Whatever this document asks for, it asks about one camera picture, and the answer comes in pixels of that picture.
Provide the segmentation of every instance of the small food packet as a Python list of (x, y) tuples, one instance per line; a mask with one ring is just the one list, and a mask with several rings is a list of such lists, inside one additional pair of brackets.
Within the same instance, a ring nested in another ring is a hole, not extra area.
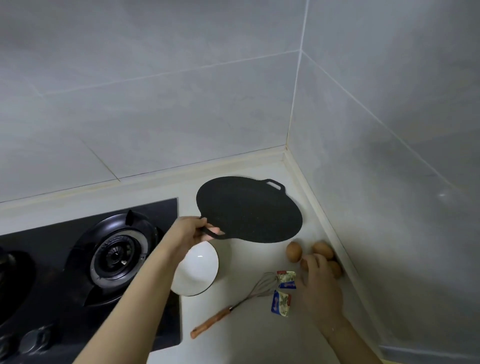
[(291, 299), (292, 296), (290, 294), (275, 291), (273, 294), (272, 312), (287, 317)]
[(276, 275), (278, 277), (278, 281), (280, 282), (278, 285), (279, 288), (291, 290), (295, 290), (297, 288), (297, 286), (295, 286), (295, 272), (279, 270)]

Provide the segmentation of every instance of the person's left hand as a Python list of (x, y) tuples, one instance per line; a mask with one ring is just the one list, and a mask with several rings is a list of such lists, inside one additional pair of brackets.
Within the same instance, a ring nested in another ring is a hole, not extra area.
[(184, 259), (191, 247), (200, 242), (213, 239), (210, 235), (200, 230), (204, 226), (215, 234), (221, 233), (220, 228), (208, 224), (206, 218), (182, 216), (175, 220), (158, 246), (169, 249), (176, 263), (179, 263)]

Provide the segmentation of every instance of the stove knob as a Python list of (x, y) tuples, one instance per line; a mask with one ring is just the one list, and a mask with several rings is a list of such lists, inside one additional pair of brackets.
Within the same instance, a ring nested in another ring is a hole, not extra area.
[(0, 360), (6, 359), (14, 352), (13, 338), (9, 335), (0, 338)]
[(22, 354), (34, 354), (44, 350), (50, 344), (51, 336), (51, 331), (48, 327), (29, 331), (22, 337), (18, 351)]

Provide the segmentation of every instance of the brown egg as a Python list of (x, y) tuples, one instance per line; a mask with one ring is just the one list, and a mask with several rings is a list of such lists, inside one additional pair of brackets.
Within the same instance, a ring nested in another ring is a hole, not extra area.
[(340, 266), (339, 263), (337, 263), (335, 260), (330, 260), (328, 262), (328, 266), (330, 267), (330, 269), (332, 270), (333, 272), (333, 276), (338, 279), (342, 276), (343, 274), (343, 271), (342, 271), (342, 267)]
[(287, 245), (287, 249), (285, 251), (287, 253), (287, 259), (292, 263), (297, 263), (302, 254), (302, 249), (300, 244), (297, 242), (291, 242)]
[(300, 261), (300, 267), (303, 269), (303, 270), (306, 270), (308, 272), (308, 263), (305, 259), (302, 259)]
[(312, 246), (312, 253), (323, 255), (327, 260), (333, 259), (332, 248), (324, 241), (317, 242)]

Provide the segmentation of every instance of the black glass cooktop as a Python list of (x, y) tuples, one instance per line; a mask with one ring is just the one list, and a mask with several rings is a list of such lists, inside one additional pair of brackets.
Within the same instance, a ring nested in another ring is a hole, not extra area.
[[(71, 363), (178, 216), (177, 199), (0, 236), (0, 363)], [(152, 350), (178, 345), (170, 293)]]

